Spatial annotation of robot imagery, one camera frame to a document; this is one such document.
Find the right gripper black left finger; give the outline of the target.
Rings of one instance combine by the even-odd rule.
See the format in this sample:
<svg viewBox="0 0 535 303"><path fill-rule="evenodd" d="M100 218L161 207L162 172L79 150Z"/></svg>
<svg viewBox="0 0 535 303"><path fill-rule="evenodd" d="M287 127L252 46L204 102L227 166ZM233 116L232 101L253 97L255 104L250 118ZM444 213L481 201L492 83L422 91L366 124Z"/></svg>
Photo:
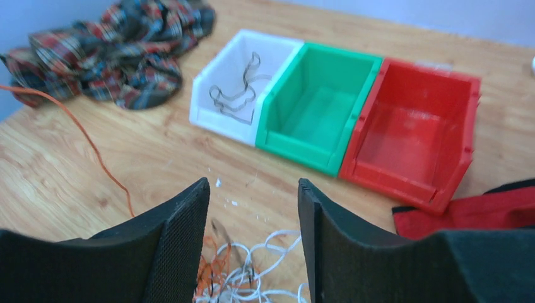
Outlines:
<svg viewBox="0 0 535 303"><path fill-rule="evenodd" d="M2 302L191 302L210 185L88 239L49 242L1 231Z"/></svg>

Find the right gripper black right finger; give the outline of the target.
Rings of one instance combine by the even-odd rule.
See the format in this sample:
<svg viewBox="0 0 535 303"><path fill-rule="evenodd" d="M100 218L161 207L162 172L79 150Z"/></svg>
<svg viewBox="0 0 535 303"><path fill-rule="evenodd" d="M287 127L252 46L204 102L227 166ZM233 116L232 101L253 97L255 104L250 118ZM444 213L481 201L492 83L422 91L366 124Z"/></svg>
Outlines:
<svg viewBox="0 0 535 303"><path fill-rule="evenodd" d="M534 230L446 230L412 241L298 182L312 302L533 302Z"/></svg>

